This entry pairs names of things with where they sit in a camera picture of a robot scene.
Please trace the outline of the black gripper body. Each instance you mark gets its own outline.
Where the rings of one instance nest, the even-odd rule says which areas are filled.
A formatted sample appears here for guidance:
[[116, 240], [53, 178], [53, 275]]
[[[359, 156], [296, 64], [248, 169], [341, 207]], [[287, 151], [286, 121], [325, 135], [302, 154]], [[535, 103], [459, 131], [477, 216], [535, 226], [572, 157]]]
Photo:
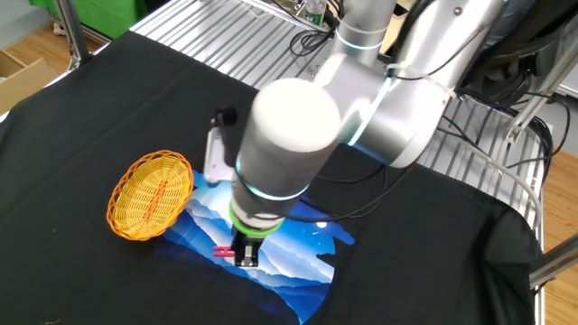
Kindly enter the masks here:
[[263, 243], [262, 237], [251, 237], [251, 236], [239, 231], [238, 229], [232, 230], [232, 236], [233, 236], [232, 243], [231, 243], [232, 247], [242, 247], [242, 246], [247, 246], [247, 245], [261, 246]]

